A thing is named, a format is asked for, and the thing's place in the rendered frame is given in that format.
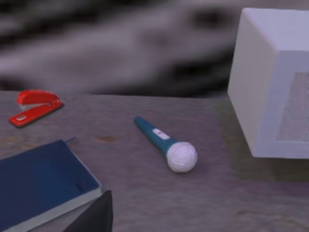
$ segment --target table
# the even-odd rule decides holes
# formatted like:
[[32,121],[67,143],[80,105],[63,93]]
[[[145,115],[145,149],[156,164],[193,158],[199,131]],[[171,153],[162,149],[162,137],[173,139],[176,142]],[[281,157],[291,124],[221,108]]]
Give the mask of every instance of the table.
[[[17,129],[16,95],[0,92],[1,158],[77,136],[71,149],[112,190],[114,232],[309,230],[309,161],[253,158],[229,99],[59,94],[64,108]],[[168,169],[135,116],[191,142],[195,169]],[[60,232],[87,207],[32,232]]]

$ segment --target teal handle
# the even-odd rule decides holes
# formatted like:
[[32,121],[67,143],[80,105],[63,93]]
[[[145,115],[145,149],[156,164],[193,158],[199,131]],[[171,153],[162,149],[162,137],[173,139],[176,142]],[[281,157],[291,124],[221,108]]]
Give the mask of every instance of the teal handle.
[[148,137],[148,139],[164,153],[164,155],[167,154],[169,148],[173,144],[178,142],[175,139],[167,138],[165,134],[160,137],[158,132],[154,132],[154,130],[158,130],[158,128],[154,127],[140,116],[137,116],[134,119],[134,123]]

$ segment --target blurry background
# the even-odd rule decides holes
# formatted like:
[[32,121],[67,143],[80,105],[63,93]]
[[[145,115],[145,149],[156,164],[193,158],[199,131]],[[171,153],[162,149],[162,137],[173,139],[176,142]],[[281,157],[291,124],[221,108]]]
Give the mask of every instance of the blurry background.
[[220,96],[244,7],[309,1],[0,0],[0,89]]

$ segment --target book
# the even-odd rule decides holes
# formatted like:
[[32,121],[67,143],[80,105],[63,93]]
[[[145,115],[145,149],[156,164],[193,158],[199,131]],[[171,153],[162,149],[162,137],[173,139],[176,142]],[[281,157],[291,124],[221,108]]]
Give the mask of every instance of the book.
[[27,232],[102,195],[63,140],[0,160],[0,232]]
[[112,192],[106,191],[63,232],[112,232]]

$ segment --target box top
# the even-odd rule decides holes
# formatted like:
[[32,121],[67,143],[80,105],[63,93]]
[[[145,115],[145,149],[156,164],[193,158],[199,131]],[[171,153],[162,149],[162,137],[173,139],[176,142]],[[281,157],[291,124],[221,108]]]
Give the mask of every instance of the box top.
[[309,51],[309,11],[244,8],[242,14],[274,48]]

